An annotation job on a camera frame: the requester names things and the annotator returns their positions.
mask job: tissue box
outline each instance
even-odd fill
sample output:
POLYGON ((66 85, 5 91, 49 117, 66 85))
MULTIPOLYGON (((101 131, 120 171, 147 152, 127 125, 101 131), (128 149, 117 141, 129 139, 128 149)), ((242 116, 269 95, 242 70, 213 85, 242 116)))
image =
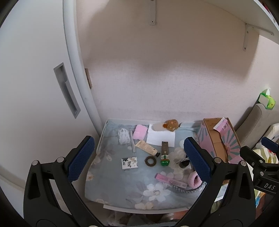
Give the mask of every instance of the tissue box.
POLYGON ((221 136, 213 129, 222 118, 205 118, 198 130, 198 140, 201 148, 206 149, 213 158, 219 157, 224 162, 237 164, 241 158, 239 155, 240 142, 234 128, 228 118, 230 129, 221 136))
POLYGON ((265 93, 260 93, 258 102, 263 104, 267 110, 272 110, 276 103, 270 95, 265 93))

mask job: pink slipper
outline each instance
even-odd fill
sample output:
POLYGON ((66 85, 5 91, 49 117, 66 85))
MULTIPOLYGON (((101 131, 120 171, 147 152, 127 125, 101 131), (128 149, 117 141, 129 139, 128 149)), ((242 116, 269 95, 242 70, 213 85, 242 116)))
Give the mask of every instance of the pink slipper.
POLYGON ((197 171, 194 171, 190 173, 188 177, 188 185, 192 188, 195 189, 201 185, 202 181, 197 173, 197 171))

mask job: beige tube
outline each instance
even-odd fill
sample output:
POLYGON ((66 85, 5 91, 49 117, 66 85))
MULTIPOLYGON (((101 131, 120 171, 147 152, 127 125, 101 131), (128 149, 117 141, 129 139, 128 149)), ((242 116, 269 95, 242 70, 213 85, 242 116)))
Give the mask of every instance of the beige tube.
POLYGON ((152 146, 150 146, 147 142, 140 140, 137 144, 136 147, 144 150, 148 154, 151 154, 152 156, 159 157, 160 153, 152 146))

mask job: cushion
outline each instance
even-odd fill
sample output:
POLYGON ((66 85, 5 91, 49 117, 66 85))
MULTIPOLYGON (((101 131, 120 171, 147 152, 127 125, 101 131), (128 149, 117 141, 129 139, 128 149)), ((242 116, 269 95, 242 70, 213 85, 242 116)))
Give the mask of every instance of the cushion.
MULTIPOLYGON (((269 127, 269 129, 267 130, 267 132, 263 135, 263 137, 267 137, 267 138, 271 139, 273 142, 276 142, 279 139, 279 123, 271 125, 269 127)), ((261 144, 261 139, 256 144, 256 146, 255 146, 256 149, 264 148, 264 146, 261 144)))
POLYGON ((269 126, 279 122, 279 107, 267 110, 263 104, 256 104, 243 124, 236 130, 241 146, 252 148, 269 126))

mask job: metal screw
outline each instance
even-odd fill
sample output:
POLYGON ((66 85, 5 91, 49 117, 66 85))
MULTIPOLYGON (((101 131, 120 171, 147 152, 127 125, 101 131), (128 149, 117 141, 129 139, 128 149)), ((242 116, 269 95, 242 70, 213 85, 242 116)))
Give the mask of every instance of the metal screw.
POLYGON ((37 164, 38 164, 38 160, 32 162, 32 165, 37 165, 37 164))
POLYGON ((245 161, 241 161, 240 164, 243 165, 243 166, 247 165, 245 161))
POLYGON ((216 163, 221 163, 222 160, 221 160, 220 158, 215 158, 215 159, 214 159, 214 162, 216 162, 216 163))
POLYGON ((57 159, 57 162, 63 162, 64 161, 64 157, 59 157, 58 159, 57 159))

